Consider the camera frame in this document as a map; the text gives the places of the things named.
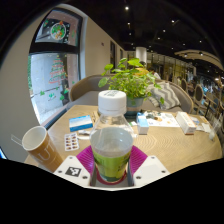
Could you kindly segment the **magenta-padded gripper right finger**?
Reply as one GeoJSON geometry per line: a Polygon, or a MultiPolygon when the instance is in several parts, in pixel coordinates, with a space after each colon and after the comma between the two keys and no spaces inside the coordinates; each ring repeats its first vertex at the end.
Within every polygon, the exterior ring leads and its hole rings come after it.
{"type": "Polygon", "coordinates": [[[147,156],[136,146],[132,147],[128,163],[128,184],[133,187],[142,187],[157,181],[170,172],[155,156],[147,156]]]}

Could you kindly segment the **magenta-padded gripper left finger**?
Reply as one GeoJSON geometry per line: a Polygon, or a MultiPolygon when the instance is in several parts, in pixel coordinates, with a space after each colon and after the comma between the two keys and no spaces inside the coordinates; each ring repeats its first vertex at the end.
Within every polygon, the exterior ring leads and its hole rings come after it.
{"type": "Polygon", "coordinates": [[[96,170],[92,148],[88,146],[77,156],[69,155],[54,174],[82,187],[94,186],[96,170]]]}

